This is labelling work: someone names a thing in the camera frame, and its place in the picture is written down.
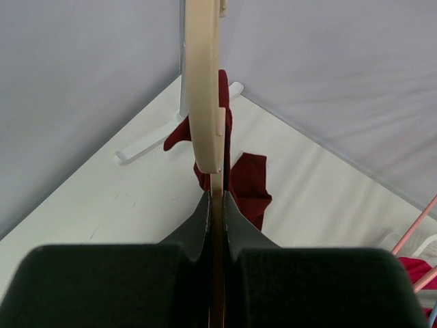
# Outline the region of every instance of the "black object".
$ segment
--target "black object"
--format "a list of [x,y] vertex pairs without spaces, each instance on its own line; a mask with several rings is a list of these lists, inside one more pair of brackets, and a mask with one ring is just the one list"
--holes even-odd
[[[20,265],[0,327],[207,327],[211,199],[156,245],[51,245]],[[227,327],[426,328],[376,249],[281,249],[223,198]]]

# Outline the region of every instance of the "dark red fabric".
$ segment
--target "dark red fabric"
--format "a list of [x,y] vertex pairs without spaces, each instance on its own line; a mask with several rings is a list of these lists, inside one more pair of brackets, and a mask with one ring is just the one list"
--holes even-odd
[[[266,160],[262,155],[243,153],[231,169],[231,131],[232,113],[229,108],[229,88],[224,70],[218,72],[219,106],[226,108],[225,158],[223,171],[223,187],[234,197],[240,212],[258,229],[262,228],[264,211],[272,201],[266,190]],[[170,150],[180,141],[191,141],[190,123],[186,118],[164,142],[164,150]],[[210,175],[194,171],[200,187],[210,190]]]
[[[421,279],[429,270],[431,270],[431,266],[426,263],[424,260],[420,260],[418,258],[399,258],[399,261],[402,263],[404,268],[407,270],[408,277],[410,277],[411,283],[414,284],[419,279]],[[428,285],[424,287],[424,289],[437,289],[437,278],[434,278]],[[425,311],[425,315],[429,318],[431,314],[431,309],[423,309]],[[432,325],[433,328],[437,328],[437,320]]]

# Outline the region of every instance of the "beige plastic part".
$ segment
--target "beige plastic part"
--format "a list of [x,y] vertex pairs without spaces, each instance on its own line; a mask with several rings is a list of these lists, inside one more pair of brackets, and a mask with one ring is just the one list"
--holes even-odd
[[199,170],[210,174],[212,196],[211,328],[224,327],[223,155],[225,109],[219,108],[219,17],[225,0],[186,0],[185,81],[191,140]]

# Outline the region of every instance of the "red cloth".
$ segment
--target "red cloth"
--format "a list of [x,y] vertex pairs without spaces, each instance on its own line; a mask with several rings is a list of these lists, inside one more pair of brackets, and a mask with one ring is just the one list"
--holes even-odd
[[[264,211],[272,201],[266,190],[266,160],[262,155],[243,153],[231,169],[231,130],[232,113],[229,108],[229,88],[224,70],[218,72],[218,102],[226,108],[225,158],[223,170],[223,188],[234,197],[240,212],[259,230],[262,228]],[[190,123],[186,118],[164,142],[164,150],[170,150],[179,141],[191,141]],[[200,187],[210,190],[210,175],[194,171]]]
[[[424,260],[420,260],[418,258],[399,258],[399,261],[402,263],[404,268],[407,270],[408,276],[410,277],[411,283],[414,284],[419,279],[421,279],[429,270],[431,270],[431,266],[426,263]],[[437,278],[434,278],[426,285],[423,289],[437,289]],[[432,309],[423,309],[425,311],[425,315],[429,318]],[[437,320],[432,325],[433,328],[437,328]]]

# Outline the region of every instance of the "white table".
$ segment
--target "white table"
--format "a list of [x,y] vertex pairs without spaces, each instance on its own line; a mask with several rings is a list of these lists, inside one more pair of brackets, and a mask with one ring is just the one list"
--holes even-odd
[[[191,143],[162,146],[131,164],[114,154],[171,119],[180,80],[172,83],[0,242],[0,295],[34,247],[53,243],[157,243],[194,210],[201,195]],[[273,196],[263,232],[284,247],[376,245],[403,233],[419,211],[310,139],[240,96],[232,159],[268,157]],[[437,234],[437,223],[422,225]]]

